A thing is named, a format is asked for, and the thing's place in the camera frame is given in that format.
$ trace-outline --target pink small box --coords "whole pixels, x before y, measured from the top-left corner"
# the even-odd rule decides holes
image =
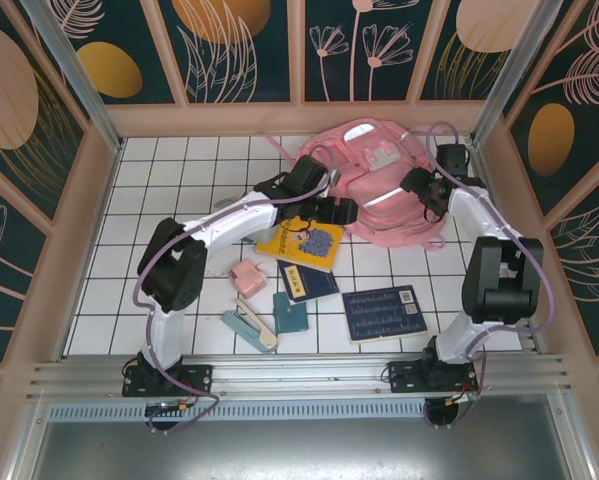
[[[250,260],[244,260],[230,269],[230,282],[245,299],[248,299],[263,290],[267,279]]]

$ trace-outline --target stapler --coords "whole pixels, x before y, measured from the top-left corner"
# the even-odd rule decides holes
[[[221,320],[233,329],[237,335],[250,345],[263,353],[272,353],[277,349],[279,341],[265,323],[241,299],[237,299],[237,310],[226,312]],[[259,330],[250,325],[239,313],[239,308],[259,327]]]

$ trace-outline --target pink backpack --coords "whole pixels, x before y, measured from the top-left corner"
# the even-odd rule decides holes
[[[443,247],[439,231],[445,218],[424,212],[414,193],[395,193],[412,168],[433,170],[424,146],[414,135],[394,122],[363,118],[312,137],[296,158],[309,154],[316,145],[332,151],[341,173],[328,194],[351,198],[359,205],[357,221],[346,227],[347,234],[383,247]],[[323,149],[314,150],[312,156],[330,166],[330,156]]]

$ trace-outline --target navy notebook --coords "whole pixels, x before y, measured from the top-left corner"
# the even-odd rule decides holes
[[[278,260],[277,263],[291,303],[301,303],[339,293],[332,272],[326,273],[283,260]]]
[[[411,286],[344,293],[342,297],[353,344],[428,331]]]

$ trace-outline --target yellow book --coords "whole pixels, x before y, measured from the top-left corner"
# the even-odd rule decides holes
[[[279,225],[277,233],[268,243],[259,243],[255,251],[290,263],[329,272],[341,243],[343,228],[313,222],[308,226],[299,217]]]

